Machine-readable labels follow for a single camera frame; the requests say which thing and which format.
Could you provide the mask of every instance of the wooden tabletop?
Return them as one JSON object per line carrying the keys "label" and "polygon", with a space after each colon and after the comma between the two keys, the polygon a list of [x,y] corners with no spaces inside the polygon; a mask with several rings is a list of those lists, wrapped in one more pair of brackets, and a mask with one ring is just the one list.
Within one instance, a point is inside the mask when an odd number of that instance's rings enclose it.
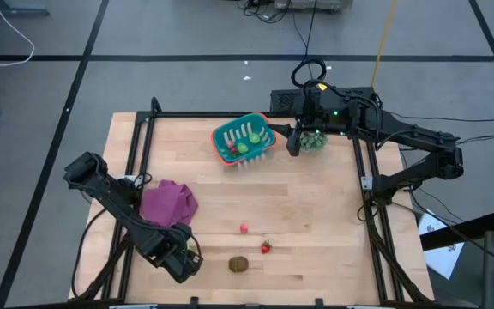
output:
{"label": "wooden tabletop", "polygon": [[[104,152],[112,175],[124,174],[134,120],[134,113],[113,116]],[[165,270],[155,269],[135,253],[127,301],[177,304],[198,296],[202,304],[309,305],[315,298],[323,298],[326,305],[378,304],[366,226],[356,217],[362,200],[352,141],[330,136],[322,152],[293,158],[281,138],[264,159],[244,168],[224,167],[209,137],[228,120],[156,119],[148,161],[154,181],[148,188],[156,187],[161,179],[172,179],[194,192],[200,207],[191,227],[201,244],[204,262],[197,275],[177,284]],[[291,119],[270,121],[285,123]],[[362,149],[367,158],[363,143]],[[402,169],[394,143],[378,151],[377,159],[383,174]],[[405,192],[398,192],[394,200],[411,208]],[[93,203],[89,220],[100,209]],[[389,220],[400,265],[433,299],[413,214],[389,206]],[[102,215],[86,237],[76,278],[79,293],[108,258],[114,222],[111,215]],[[239,232],[242,223],[248,224],[248,234]],[[273,249],[262,255],[260,246],[265,240]],[[246,272],[236,274],[228,269],[228,260],[234,256],[249,259]],[[384,260],[383,268],[392,300]],[[117,294],[120,275],[121,265],[112,295]]]}

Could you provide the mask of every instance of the teal basket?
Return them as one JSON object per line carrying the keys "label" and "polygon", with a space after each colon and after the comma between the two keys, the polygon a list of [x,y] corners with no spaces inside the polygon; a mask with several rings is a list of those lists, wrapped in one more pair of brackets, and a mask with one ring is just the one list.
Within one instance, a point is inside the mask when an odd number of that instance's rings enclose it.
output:
{"label": "teal basket", "polygon": [[[251,143],[250,133],[258,134],[261,141],[258,144]],[[238,143],[244,143],[249,148],[249,152],[234,156],[228,148],[228,141],[234,141],[236,147]],[[224,165],[231,166],[240,161],[253,160],[262,155],[266,149],[277,143],[277,136],[268,127],[266,116],[259,112],[253,112],[214,129],[213,134],[211,134],[211,142],[220,161]]]}

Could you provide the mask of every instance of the purple towel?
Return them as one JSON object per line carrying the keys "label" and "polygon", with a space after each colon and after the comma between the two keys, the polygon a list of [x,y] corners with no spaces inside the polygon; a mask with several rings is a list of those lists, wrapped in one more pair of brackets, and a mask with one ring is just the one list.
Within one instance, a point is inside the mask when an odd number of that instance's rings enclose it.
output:
{"label": "purple towel", "polygon": [[172,180],[162,179],[158,188],[144,192],[141,216],[160,227],[170,227],[177,222],[189,225],[197,206],[187,185],[177,185]]}

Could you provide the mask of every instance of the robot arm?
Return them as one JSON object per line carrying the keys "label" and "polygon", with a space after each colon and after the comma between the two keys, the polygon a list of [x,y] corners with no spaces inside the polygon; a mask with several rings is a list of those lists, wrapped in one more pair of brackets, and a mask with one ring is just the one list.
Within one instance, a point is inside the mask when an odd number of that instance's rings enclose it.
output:
{"label": "robot arm", "polygon": [[128,179],[116,180],[108,175],[106,162],[98,154],[86,152],[65,171],[69,188],[96,198],[127,229],[132,244],[153,266],[166,269],[178,283],[200,269],[202,257],[186,245],[192,237],[190,227],[182,223],[156,227],[144,221],[136,211],[141,191]]}
{"label": "robot arm", "polygon": [[366,177],[366,190],[375,201],[391,204],[392,196],[401,188],[418,187],[430,178],[455,179],[464,173],[462,152],[456,147],[458,137],[403,123],[382,109],[372,88],[336,88],[318,80],[308,81],[302,89],[280,90],[272,93],[274,100],[287,94],[288,109],[282,111],[296,119],[289,124],[270,124],[270,128],[287,138],[291,156],[299,155],[302,132],[321,132],[330,135],[357,136],[376,144],[386,142],[428,151],[419,163],[394,175]]}

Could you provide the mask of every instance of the red strawberry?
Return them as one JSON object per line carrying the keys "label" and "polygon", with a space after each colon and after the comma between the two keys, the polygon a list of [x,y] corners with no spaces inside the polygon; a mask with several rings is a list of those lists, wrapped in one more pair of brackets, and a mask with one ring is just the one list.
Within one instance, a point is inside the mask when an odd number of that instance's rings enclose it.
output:
{"label": "red strawberry", "polygon": [[272,246],[270,245],[270,242],[266,240],[264,244],[261,245],[261,253],[266,254],[270,252],[270,249],[272,249]]}

